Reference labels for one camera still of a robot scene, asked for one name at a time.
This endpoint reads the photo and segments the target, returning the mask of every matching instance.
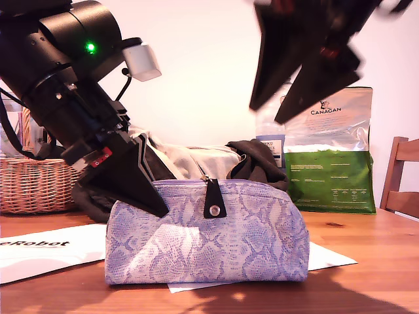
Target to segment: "green led light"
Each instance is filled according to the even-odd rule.
[[[96,46],[94,45],[94,43],[87,43],[86,44],[86,50],[90,53],[90,54],[94,54],[96,52]]]

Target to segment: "zipper pull tab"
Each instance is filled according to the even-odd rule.
[[[205,194],[204,218],[224,218],[227,216],[223,195],[217,179],[203,175],[201,180],[207,184]]]

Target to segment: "metal snap button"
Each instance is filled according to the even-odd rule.
[[[209,213],[210,213],[212,216],[214,216],[214,217],[216,217],[216,216],[220,215],[220,212],[221,212],[220,207],[219,207],[219,206],[217,206],[217,205],[212,205],[212,206],[210,207],[210,210],[209,210],[209,211],[210,211]]]

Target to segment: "robotic arm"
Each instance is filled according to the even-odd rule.
[[[348,46],[382,0],[272,0],[255,5],[261,53],[250,108],[259,109],[301,67],[275,121],[283,124],[359,80]],[[407,9],[400,0],[390,14]]]
[[[98,84],[124,60],[134,78],[159,76],[149,47],[122,40],[96,1],[1,0],[0,10],[0,76],[64,146],[65,162],[84,169],[79,184],[163,217],[145,138],[128,136],[126,109]]]
[[[279,123],[358,80],[360,60],[347,44],[381,2],[256,4],[262,41],[250,107],[260,108],[300,66]],[[140,38],[122,40],[112,14],[93,0],[0,0],[0,47],[1,79],[64,146],[65,162],[84,170],[78,184],[163,217],[145,138],[128,136],[126,109],[98,84],[123,61],[131,77],[159,76],[150,48]]]

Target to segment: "wicker basket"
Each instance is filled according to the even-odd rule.
[[[30,113],[24,109],[24,147],[33,149]],[[61,159],[0,159],[0,210],[2,213],[49,213],[75,207],[71,189],[79,178]]]

